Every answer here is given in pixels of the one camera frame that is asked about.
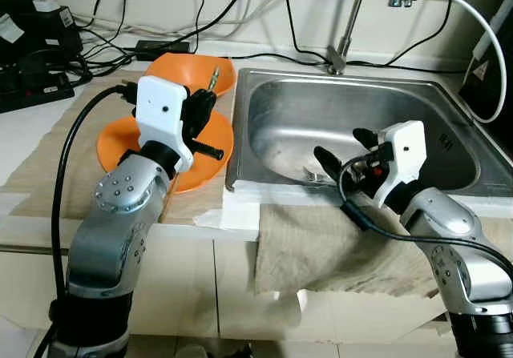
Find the beige counter mat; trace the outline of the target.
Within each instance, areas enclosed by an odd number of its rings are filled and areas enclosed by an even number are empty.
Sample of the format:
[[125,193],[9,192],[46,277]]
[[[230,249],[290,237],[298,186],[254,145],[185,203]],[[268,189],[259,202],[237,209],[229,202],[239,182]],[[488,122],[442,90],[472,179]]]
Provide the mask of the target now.
[[[49,218],[56,171],[67,131],[89,99],[110,86],[110,81],[103,81],[99,86],[89,86],[40,139],[37,148],[0,185],[0,198],[10,200],[0,203],[0,215]],[[67,160],[61,204],[61,216],[64,219],[84,219],[88,214],[95,201],[95,185],[106,174],[96,150],[100,132],[120,118],[131,117],[131,109],[132,106],[121,97],[107,97],[88,114],[87,120],[80,127]],[[176,188],[178,191],[170,199],[164,222],[169,225],[194,225],[199,216],[223,207],[221,194],[224,192],[224,167],[218,167],[216,174],[201,186],[192,186],[183,179],[176,182]]]

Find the beige hanging towel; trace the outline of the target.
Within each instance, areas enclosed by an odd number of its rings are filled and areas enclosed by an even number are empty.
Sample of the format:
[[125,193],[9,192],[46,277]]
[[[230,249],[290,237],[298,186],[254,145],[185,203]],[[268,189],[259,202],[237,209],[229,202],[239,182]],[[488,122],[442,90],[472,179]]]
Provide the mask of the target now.
[[336,207],[263,205],[259,227],[253,291],[438,293],[417,245],[360,230]]

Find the black charger device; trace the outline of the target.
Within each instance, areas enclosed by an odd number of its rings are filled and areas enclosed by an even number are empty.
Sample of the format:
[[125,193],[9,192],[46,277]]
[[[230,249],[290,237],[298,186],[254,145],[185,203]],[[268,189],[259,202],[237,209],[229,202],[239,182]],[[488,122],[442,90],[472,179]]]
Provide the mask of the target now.
[[0,0],[0,64],[36,51],[48,60],[72,60],[82,50],[69,7],[55,0]]

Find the orange plastic bowl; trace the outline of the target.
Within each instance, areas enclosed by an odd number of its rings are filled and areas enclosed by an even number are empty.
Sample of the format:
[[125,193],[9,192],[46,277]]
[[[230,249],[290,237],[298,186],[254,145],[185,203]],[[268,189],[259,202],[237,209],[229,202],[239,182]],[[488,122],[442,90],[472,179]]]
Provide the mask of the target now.
[[211,90],[219,97],[233,90],[237,80],[233,62],[215,55],[164,54],[144,73],[182,84],[190,91]]

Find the black power strip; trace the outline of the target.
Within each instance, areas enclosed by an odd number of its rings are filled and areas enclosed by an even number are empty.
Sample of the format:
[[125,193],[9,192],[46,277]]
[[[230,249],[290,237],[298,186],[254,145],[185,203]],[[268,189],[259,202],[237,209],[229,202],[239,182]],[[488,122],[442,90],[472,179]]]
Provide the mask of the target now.
[[44,58],[0,64],[0,114],[74,97],[66,73],[48,69]]

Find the black appliance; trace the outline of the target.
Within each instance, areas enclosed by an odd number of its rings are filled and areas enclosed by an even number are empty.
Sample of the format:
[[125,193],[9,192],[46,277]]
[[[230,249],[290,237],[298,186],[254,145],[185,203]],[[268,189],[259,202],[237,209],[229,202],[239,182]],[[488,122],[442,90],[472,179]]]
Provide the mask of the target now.
[[471,62],[465,71],[463,84],[459,88],[459,95],[467,103],[468,107],[480,118],[490,118],[494,115],[499,106],[499,92],[507,92],[503,99],[505,105],[499,117],[485,123],[484,127],[488,134],[501,146],[503,152],[510,153],[513,145],[513,124],[511,102],[512,80],[508,80],[508,86],[501,86],[501,70],[499,65],[506,64],[508,75],[512,75],[513,66],[508,62],[509,50],[505,46],[502,57],[498,57],[495,48],[492,46],[490,37],[483,33],[473,47]]

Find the stainless steel sink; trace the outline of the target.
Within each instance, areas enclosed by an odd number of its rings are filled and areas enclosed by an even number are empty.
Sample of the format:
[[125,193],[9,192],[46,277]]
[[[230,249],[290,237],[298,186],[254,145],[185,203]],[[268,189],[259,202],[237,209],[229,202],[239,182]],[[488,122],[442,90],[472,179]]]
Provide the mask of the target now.
[[318,186],[306,182],[303,172],[304,165],[320,165],[315,146],[344,161],[366,152],[354,138],[355,128],[380,131],[421,120],[426,182],[454,195],[513,195],[507,153],[435,81],[244,68],[234,99],[229,190],[246,182]]

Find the orange plastic plate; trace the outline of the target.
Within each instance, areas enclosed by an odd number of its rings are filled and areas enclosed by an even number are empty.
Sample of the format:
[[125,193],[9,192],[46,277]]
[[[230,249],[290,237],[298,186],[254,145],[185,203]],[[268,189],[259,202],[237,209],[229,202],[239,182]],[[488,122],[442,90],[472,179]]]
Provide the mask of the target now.
[[[104,171],[113,171],[122,155],[129,150],[138,151],[139,128],[135,118],[126,115],[107,124],[96,139],[96,153]],[[219,111],[212,113],[209,123],[198,135],[198,141],[212,148],[224,151],[220,160],[195,153],[190,171],[176,179],[176,194],[201,189],[206,183],[220,176],[224,178],[224,169],[228,165],[234,150],[234,134],[228,118]]]

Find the cream kitchen cabinet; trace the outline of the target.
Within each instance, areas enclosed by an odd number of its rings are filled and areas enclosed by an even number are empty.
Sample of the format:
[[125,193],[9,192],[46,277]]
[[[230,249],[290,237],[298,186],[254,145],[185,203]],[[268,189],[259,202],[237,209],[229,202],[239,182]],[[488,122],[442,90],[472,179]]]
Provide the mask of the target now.
[[136,335],[224,337],[334,344],[437,339],[446,308],[433,297],[385,293],[256,292],[257,242],[199,239],[182,232],[147,241],[129,328]]

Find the black power adapter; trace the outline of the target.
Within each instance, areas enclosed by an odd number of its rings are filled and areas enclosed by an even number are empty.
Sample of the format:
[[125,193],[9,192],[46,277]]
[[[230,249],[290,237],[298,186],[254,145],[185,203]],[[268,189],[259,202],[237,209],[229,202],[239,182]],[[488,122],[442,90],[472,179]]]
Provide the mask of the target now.
[[139,40],[135,46],[128,48],[133,53],[135,60],[151,62],[160,58],[161,55],[173,54],[191,54],[193,50],[187,41],[159,41],[159,40]]

